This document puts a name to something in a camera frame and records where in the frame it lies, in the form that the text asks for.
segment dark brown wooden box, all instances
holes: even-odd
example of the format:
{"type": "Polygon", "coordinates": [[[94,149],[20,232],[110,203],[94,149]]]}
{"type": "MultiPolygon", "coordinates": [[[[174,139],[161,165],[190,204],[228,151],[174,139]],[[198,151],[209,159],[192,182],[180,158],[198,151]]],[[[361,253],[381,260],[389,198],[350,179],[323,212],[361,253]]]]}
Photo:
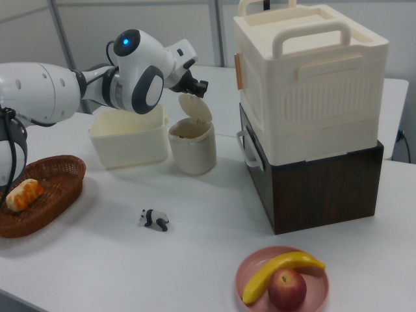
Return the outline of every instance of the dark brown wooden box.
{"type": "Polygon", "coordinates": [[[374,216],[384,150],[380,142],[342,156],[272,166],[241,105],[240,117],[265,167],[248,170],[275,234],[374,216]]]}

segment banana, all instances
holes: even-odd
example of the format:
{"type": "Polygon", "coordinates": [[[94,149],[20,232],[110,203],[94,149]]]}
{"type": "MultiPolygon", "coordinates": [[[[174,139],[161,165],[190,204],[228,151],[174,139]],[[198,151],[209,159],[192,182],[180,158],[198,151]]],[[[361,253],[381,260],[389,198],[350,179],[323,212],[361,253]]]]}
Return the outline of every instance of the banana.
{"type": "Polygon", "coordinates": [[[242,301],[248,305],[255,302],[266,291],[273,273],[279,268],[318,267],[325,269],[325,264],[305,252],[287,252],[267,261],[250,278],[242,292],[242,301]]]}

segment bread roll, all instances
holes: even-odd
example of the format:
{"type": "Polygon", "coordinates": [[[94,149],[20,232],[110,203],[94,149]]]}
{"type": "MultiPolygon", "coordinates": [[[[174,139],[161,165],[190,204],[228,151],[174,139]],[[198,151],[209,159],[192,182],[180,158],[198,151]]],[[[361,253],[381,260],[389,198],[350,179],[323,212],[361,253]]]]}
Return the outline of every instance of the bread roll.
{"type": "Polygon", "coordinates": [[[26,210],[28,206],[43,193],[44,188],[38,180],[27,179],[7,195],[7,207],[16,213],[26,210]]]}

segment red apple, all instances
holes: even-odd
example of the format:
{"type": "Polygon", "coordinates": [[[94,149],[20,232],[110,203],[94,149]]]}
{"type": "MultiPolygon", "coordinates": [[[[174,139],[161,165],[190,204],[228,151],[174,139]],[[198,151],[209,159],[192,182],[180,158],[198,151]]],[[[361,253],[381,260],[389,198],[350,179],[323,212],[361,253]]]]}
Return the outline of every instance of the red apple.
{"type": "Polygon", "coordinates": [[[276,308],[293,311],[305,300],[306,282],[297,271],[281,268],[273,273],[267,291],[276,308]]]}

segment pink plate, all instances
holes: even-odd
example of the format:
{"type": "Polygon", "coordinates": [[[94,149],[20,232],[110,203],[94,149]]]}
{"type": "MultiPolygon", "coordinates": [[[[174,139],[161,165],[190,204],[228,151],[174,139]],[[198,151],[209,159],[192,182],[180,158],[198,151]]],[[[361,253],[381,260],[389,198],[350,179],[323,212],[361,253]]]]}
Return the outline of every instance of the pink plate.
{"type": "MultiPolygon", "coordinates": [[[[267,291],[251,305],[243,304],[242,291],[254,273],[273,257],[285,252],[299,252],[301,250],[285,246],[275,246],[261,249],[249,255],[241,264],[235,275],[235,290],[241,304],[250,312],[280,312],[268,299],[267,291]]],[[[315,267],[296,269],[306,282],[306,298],[296,312],[318,312],[324,306],[328,297],[330,284],[324,270],[315,267]]]]}

